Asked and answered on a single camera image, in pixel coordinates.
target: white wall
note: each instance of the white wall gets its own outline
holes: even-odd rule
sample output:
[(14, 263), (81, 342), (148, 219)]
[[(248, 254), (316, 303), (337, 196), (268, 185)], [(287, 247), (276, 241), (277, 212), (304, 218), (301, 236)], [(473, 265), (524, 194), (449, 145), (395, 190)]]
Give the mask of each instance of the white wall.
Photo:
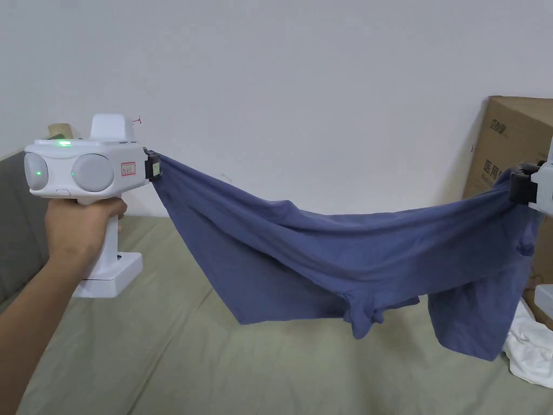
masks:
[[(488, 95), (553, 96), (553, 3), (93, 0), (0, 5), (0, 143), (96, 112), (324, 213), (460, 196)], [(150, 189), (131, 211), (163, 214)]]

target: hand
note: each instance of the hand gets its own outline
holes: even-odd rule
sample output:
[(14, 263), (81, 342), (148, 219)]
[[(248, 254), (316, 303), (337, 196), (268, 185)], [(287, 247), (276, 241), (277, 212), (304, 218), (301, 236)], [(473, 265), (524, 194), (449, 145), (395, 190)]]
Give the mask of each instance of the hand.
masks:
[(89, 272), (106, 235), (108, 219), (122, 217), (127, 204), (120, 198), (82, 206), (71, 199), (52, 199), (46, 211), (46, 239), (50, 261)]

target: cardboard box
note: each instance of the cardboard box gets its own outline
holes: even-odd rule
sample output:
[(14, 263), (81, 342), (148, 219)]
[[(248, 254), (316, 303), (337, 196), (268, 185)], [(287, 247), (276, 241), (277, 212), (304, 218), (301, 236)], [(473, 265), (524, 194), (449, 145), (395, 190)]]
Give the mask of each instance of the cardboard box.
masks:
[[(553, 100), (492, 96), (482, 123), (463, 198), (489, 190), (501, 173), (521, 162), (547, 160), (553, 138)], [(540, 227), (534, 263), (523, 297), (536, 320), (553, 320), (534, 304), (538, 284), (553, 284), (553, 218)]]

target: blue cloth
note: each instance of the blue cloth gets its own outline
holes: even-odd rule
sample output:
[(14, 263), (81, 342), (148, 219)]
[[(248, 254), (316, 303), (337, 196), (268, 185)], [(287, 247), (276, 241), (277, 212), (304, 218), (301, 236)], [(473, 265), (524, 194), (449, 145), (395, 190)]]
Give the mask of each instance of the blue cloth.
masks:
[(319, 215), (163, 155), (161, 166), (163, 205), (240, 323), (340, 317), (359, 339), (385, 310), (428, 294), (444, 347), (486, 360), (501, 352), (542, 221), (509, 201), (509, 172), (448, 205)]

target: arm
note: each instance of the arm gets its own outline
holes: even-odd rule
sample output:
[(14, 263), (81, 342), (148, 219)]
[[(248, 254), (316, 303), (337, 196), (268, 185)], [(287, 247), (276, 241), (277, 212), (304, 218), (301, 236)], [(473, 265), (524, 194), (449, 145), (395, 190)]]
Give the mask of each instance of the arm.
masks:
[(89, 206), (52, 200), (46, 212), (50, 260), (0, 314), (0, 413), (15, 413), (23, 392), (79, 282), (88, 276), (111, 216), (123, 215), (118, 198)]

